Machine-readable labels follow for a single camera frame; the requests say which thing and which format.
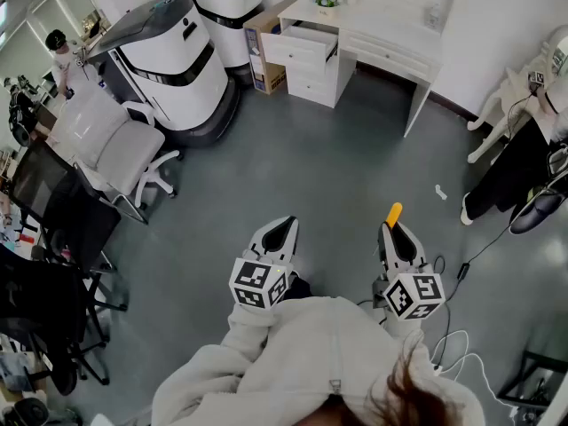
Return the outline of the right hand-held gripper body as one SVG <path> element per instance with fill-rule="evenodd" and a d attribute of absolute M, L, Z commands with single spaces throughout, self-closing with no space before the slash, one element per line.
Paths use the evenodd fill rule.
<path fill-rule="evenodd" d="M 398 321 L 425 320 L 446 302 L 440 274 L 431 264 L 396 274 L 383 274 L 373 283 L 374 307 L 385 308 Z"/>

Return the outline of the person's right forearm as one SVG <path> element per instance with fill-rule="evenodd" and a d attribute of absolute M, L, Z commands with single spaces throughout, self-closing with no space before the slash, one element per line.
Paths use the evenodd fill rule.
<path fill-rule="evenodd" d="M 423 344 L 422 321 L 420 319 L 398 320 L 396 316 L 388 315 L 383 327 L 405 350 Z"/>

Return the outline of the brown cardboard box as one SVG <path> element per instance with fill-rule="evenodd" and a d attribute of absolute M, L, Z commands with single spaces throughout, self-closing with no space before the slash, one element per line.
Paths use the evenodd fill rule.
<path fill-rule="evenodd" d="M 253 86 L 266 95 L 272 94 L 286 82 L 286 69 L 284 66 L 267 61 L 261 34 L 279 36 L 281 33 L 279 14 L 295 1 L 297 0 L 283 0 L 255 15 L 243 26 Z"/>

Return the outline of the white office chair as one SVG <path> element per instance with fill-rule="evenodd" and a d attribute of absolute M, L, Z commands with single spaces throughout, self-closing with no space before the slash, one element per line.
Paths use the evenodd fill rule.
<path fill-rule="evenodd" d="M 134 194 L 137 208 L 151 183 L 171 197 L 177 195 L 162 179 L 160 167 L 181 153 L 160 154 L 165 136 L 148 104 L 120 104 L 98 85 L 85 85 L 60 109 L 47 143 L 64 161 L 80 168 L 93 187 Z"/>

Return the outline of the small potted plant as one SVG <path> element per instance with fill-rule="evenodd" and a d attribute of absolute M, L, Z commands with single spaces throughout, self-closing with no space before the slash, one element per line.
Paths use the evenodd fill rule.
<path fill-rule="evenodd" d="M 311 0 L 317 7 L 318 14 L 326 18 L 334 18 L 340 6 L 339 0 Z"/>

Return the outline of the white delivery robot black lid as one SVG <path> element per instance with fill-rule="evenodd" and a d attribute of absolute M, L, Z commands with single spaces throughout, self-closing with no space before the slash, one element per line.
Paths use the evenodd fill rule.
<path fill-rule="evenodd" d="M 192 0 L 225 69 L 249 66 L 244 24 L 264 10 L 263 0 Z"/>

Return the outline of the white delivery robot grey lid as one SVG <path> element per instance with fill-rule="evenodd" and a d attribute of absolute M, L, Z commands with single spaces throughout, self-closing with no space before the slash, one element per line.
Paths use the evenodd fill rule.
<path fill-rule="evenodd" d="M 119 102 L 154 110 L 172 145 L 214 144 L 239 105 L 240 89 L 192 0 L 150 0 L 126 12 L 89 60 Z"/>

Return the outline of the white desk with drawers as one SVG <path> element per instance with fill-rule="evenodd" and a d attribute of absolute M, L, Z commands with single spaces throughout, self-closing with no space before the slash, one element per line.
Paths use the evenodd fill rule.
<path fill-rule="evenodd" d="M 336 28 L 339 54 L 415 83 L 404 132 L 409 134 L 443 66 L 439 32 L 372 1 L 343 4 L 328 17 L 310 0 L 297 0 L 280 19 L 284 26 L 301 20 Z"/>

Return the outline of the white drawer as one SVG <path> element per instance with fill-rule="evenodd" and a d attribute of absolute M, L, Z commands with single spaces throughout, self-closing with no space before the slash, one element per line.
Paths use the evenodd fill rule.
<path fill-rule="evenodd" d="M 325 71 L 338 42 L 336 34 L 297 26 L 279 35 L 262 33 L 261 39 L 268 63 L 318 74 Z"/>

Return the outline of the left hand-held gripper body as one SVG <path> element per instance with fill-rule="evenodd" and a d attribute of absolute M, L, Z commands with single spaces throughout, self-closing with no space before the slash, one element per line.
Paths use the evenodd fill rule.
<path fill-rule="evenodd" d="M 235 259 L 229 288 L 236 304 L 269 311 L 290 286 L 295 249 L 262 254 L 257 246 Z"/>

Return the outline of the person's leg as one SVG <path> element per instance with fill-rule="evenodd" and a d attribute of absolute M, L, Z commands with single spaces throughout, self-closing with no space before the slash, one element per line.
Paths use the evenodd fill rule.
<path fill-rule="evenodd" d="M 282 300 L 304 299 L 308 297 L 312 297 L 310 283 L 303 280 L 296 272 L 292 272 L 289 277 L 289 288 Z"/>

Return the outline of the person's left forearm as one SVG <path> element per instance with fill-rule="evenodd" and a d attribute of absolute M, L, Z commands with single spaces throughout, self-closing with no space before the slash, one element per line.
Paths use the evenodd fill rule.
<path fill-rule="evenodd" d="M 221 346 L 253 363 L 262 353 L 275 323 L 276 315 L 272 311 L 236 304 L 228 316 L 229 331 Z"/>

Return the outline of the black metal frame table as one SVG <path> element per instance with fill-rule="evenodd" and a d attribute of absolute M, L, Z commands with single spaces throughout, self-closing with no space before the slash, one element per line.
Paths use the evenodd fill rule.
<path fill-rule="evenodd" d="M 568 360 L 524 350 L 517 371 L 499 389 L 496 398 L 517 409 L 517 426 L 537 426 L 566 375 Z"/>

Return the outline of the white ornate chair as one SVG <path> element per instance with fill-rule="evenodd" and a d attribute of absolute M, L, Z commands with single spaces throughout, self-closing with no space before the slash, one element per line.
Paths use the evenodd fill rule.
<path fill-rule="evenodd" d="M 493 128 L 480 146 L 467 157 L 469 164 L 474 164 L 502 137 L 512 138 L 531 118 L 528 113 L 530 98 L 528 84 L 528 66 L 518 72 L 506 68 L 506 77 L 499 88 L 484 103 L 480 116 L 467 123 L 469 131 L 479 129 L 485 122 Z"/>

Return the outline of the person's white fleece jacket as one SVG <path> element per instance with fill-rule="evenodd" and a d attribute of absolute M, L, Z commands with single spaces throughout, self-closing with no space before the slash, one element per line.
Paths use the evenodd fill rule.
<path fill-rule="evenodd" d="M 286 300 L 249 363 L 201 347 L 157 389 L 152 426 L 485 426 L 476 395 L 435 374 L 423 343 L 403 349 L 342 298 Z"/>

